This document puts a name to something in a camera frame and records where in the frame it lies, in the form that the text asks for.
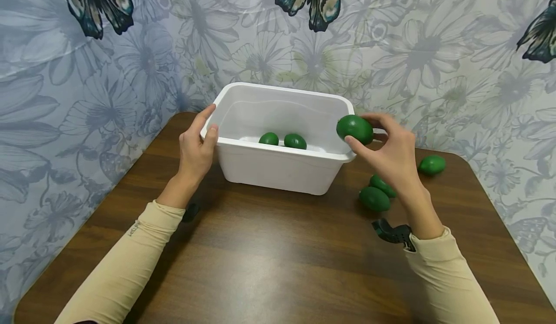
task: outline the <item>floral wallpaper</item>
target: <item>floral wallpaper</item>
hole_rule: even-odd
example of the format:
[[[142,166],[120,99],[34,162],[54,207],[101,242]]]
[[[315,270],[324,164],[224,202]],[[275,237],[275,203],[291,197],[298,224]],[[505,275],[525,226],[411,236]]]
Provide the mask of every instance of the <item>floral wallpaper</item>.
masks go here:
[[[340,94],[466,159],[556,307],[556,0],[0,0],[0,323],[176,112]]]

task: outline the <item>black clamp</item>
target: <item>black clamp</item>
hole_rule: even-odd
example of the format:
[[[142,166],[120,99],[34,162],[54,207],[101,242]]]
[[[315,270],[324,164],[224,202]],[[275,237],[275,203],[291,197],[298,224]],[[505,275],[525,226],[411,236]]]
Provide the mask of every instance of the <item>black clamp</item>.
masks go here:
[[[373,221],[373,228],[381,239],[390,243],[403,243],[405,248],[410,252],[416,251],[415,246],[411,243],[411,239],[409,238],[411,235],[411,228],[409,225],[399,225],[392,228],[386,219],[380,218],[377,221]]]

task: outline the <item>wooden table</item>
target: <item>wooden table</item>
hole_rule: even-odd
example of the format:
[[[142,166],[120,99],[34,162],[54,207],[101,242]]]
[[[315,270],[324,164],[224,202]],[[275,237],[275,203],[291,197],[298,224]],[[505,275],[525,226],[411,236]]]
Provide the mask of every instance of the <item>wooden table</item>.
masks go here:
[[[19,303],[15,323],[52,323],[81,282],[177,169],[176,115]],[[417,160],[434,152],[417,150]],[[468,164],[423,179],[443,223],[502,323],[556,323],[556,314]],[[193,201],[202,211],[165,248],[126,323],[416,323],[428,312],[402,246],[376,236],[358,191],[360,158],[324,196],[227,182],[218,164]],[[404,223],[399,201],[386,214]]]

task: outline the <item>long sleeve shirt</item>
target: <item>long sleeve shirt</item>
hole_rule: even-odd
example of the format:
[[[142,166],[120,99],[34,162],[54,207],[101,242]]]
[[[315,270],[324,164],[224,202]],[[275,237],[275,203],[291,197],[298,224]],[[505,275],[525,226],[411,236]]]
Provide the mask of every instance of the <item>long sleeve shirt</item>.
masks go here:
[[[81,284],[55,324],[124,321],[184,212],[156,200],[147,204],[135,224]],[[406,251],[407,260],[424,281],[438,323],[498,323],[449,229],[437,239],[411,236],[411,240],[417,251]]]

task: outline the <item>forearm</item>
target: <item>forearm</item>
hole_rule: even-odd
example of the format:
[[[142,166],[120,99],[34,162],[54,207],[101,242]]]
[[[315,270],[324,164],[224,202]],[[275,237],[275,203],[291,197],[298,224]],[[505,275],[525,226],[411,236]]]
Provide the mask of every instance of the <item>forearm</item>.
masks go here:
[[[56,324],[121,323],[149,281],[185,210],[147,205],[69,300]]]
[[[449,229],[444,229],[436,239],[420,240],[412,235],[411,241],[417,252],[406,250],[406,257],[413,271],[424,281],[438,323],[498,323]]]
[[[442,235],[444,226],[432,206],[431,194],[418,179],[400,189],[399,196],[414,236],[435,239]]]

